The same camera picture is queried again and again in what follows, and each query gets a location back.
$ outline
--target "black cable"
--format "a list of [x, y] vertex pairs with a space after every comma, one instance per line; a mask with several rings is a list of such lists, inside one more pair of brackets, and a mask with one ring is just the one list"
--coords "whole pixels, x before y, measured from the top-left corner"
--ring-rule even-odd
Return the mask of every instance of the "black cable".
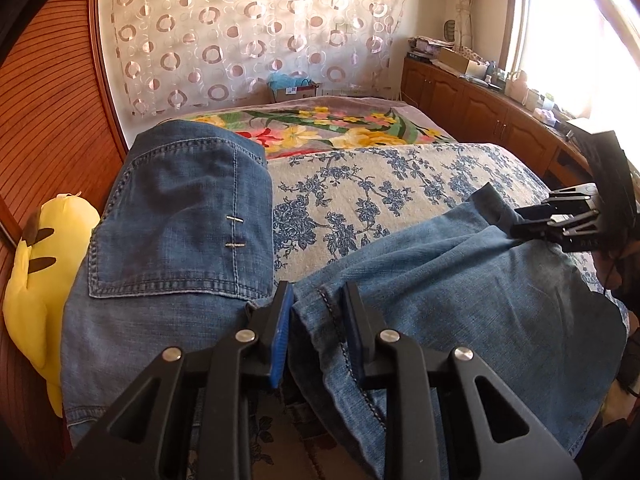
[[613, 259], [613, 263], [611, 264], [611, 268], [609, 269], [609, 272], [607, 273], [607, 277], [604, 280], [604, 283], [602, 284], [602, 289], [603, 289], [602, 294], [603, 295], [606, 295], [607, 290], [610, 290], [610, 289], [607, 289], [607, 282], [609, 281], [609, 278], [611, 277], [611, 273], [613, 272], [613, 269], [616, 268], [616, 263], [618, 263], [620, 261], [620, 256], [622, 256], [622, 253], [624, 251], [625, 251], [625, 247], [623, 246], [622, 249], [620, 249], [620, 252], [618, 253], [618, 256]]
[[638, 394], [638, 393], [636, 393], [635, 391], [633, 391], [633, 390], [631, 389], [631, 386], [626, 386], [626, 387], [625, 387], [625, 391], [626, 391], [629, 395], [631, 395], [631, 396], [635, 397], [636, 399], [640, 399], [640, 394]]

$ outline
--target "wooden cabinet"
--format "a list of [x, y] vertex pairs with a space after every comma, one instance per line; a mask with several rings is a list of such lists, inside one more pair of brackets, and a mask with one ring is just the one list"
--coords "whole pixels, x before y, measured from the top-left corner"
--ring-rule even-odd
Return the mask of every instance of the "wooden cabinet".
[[558, 147], [554, 135], [537, 120], [515, 108], [509, 110], [501, 131], [501, 145], [535, 174], [542, 175]]
[[464, 83], [460, 79], [432, 68], [418, 108], [439, 127], [455, 137], [457, 130], [455, 108], [460, 101], [463, 89]]
[[553, 189], [592, 180], [584, 157], [502, 94], [434, 65], [404, 60], [402, 99], [459, 142], [490, 142], [517, 156]]
[[402, 100], [411, 106], [420, 108], [422, 92], [427, 84], [426, 73], [429, 70], [428, 65], [423, 67], [417, 62], [404, 64], [401, 86]]
[[500, 130], [507, 115], [507, 105], [471, 85], [465, 85], [455, 111], [455, 133], [460, 142], [500, 144]]

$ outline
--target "denim fabric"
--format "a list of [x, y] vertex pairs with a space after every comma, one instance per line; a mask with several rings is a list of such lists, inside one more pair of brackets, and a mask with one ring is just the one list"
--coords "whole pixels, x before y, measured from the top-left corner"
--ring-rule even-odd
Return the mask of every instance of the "denim fabric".
[[244, 137], [171, 121], [136, 138], [65, 306], [73, 441], [164, 348], [214, 344], [271, 294], [271, 197], [264, 149]]
[[[263, 155], [250, 140], [193, 122], [136, 138], [65, 307], [61, 378], [74, 442], [165, 347], [210, 346], [244, 323], [247, 300], [268, 303]], [[338, 308], [346, 280], [425, 347], [470, 346], [562, 446], [579, 448], [616, 373], [622, 316], [558, 248], [511, 240], [516, 220], [485, 186], [294, 286], [292, 375], [326, 427], [380, 478], [385, 396], [361, 391], [351, 376]]]
[[328, 431], [379, 478], [385, 395], [364, 392], [351, 375], [338, 304], [347, 280], [389, 327], [425, 348], [472, 348], [565, 449], [582, 445], [616, 374], [625, 325], [618, 307], [591, 292], [557, 246], [510, 239], [517, 220], [487, 184], [446, 214], [296, 284], [292, 375]]

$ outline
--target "yellow plush toy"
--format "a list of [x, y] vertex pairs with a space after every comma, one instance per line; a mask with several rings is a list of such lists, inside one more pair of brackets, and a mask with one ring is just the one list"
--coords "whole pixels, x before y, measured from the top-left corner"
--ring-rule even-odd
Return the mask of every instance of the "yellow plush toy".
[[46, 379], [57, 416], [62, 416], [62, 311], [99, 221], [98, 212], [79, 196], [60, 194], [45, 203], [22, 233], [4, 294], [9, 335]]

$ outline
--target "back pocket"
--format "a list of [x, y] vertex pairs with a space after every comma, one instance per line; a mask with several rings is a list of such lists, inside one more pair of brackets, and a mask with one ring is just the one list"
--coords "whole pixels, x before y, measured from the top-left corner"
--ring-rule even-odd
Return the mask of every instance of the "back pocket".
[[139, 156], [94, 229], [89, 295], [268, 296], [271, 199], [261, 159], [226, 139], [183, 140]]

